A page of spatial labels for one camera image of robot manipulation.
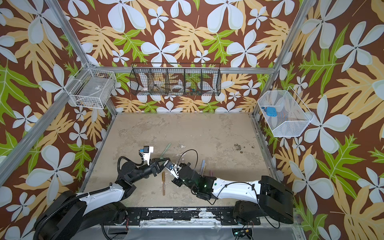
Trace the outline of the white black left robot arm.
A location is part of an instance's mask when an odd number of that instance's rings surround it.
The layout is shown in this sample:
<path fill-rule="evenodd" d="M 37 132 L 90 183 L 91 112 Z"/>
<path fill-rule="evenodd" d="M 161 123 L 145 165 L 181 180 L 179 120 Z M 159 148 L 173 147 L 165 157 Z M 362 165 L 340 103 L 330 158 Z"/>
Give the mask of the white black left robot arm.
<path fill-rule="evenodd" d="M 117 163 L 118 177 L 114 183 L 100 190 L 61 194 L 41 214 L 35 225 L 34 240 L 69 240 L 77 232 L 106 223 L 124 224 L 128 221 L 127 208 L 122 200 L 136 190 L 135 182 L 157 176 L 163 170 L 175 170 L 170 159 L 142 159 L 140 164 L 121 156 Z"/>

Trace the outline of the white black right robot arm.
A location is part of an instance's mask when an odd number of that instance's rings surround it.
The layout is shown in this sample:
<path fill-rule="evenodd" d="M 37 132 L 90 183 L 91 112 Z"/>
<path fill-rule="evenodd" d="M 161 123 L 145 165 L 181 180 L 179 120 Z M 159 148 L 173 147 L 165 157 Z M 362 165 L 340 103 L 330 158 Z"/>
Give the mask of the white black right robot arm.
<path fill-rule="evenodd" d="M 234 217 L 268 216 L 283 224 L 293 224 L 293 192 L 271 178 L 262 176 L 253 182 L 227 181 L 216 177 L 202 176 L 190 168 L 168 162 L 165 168 L 175 177 L 173 183 L 186 186 L 199 199 L 235 199 Z"/>

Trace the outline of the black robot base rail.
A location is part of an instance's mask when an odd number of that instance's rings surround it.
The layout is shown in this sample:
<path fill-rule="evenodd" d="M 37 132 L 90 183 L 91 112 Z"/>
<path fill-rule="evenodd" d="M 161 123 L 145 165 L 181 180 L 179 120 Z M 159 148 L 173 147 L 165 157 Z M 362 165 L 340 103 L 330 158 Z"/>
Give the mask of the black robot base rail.
<path fill-rule="evenodd" d="M 195 207 L 195 208 L 127 208 L 123 216 L 109 222 L 109 225 L 143 227 L 154 225 L 219 225 L 236 226 L 241 224 L 260 225 L 263 214 L 258 208 L 245 210 L 243 207 Z"/>

